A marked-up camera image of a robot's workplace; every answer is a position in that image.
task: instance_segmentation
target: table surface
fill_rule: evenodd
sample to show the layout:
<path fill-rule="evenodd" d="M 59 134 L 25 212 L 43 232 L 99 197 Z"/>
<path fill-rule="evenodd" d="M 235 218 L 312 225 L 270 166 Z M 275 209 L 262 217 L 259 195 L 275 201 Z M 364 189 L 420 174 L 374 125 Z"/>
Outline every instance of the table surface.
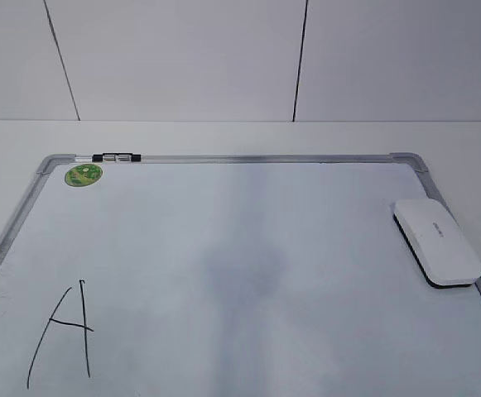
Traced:
<path fill-rule="evenodd" d="M 91 155 L 419 154 L 481 258 L 481 122 L 0 122 L 0 233 L 42 159 Z"/>

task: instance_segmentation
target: whiteboard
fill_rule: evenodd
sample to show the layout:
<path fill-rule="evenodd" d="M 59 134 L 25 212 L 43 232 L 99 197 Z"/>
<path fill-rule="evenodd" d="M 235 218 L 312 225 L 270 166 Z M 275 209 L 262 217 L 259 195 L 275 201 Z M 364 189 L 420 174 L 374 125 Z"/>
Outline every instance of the whiteboard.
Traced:
<path fill-rule="evenodd" d="M 0 265 L 0 397 L 481 395 L 481 295 L 430 287 L 392 219 L 409 165 L 74 165 Z M 91 331 L 49 322 L 28 389 L 69 287 L 54 319 L 82 287 Z"/>

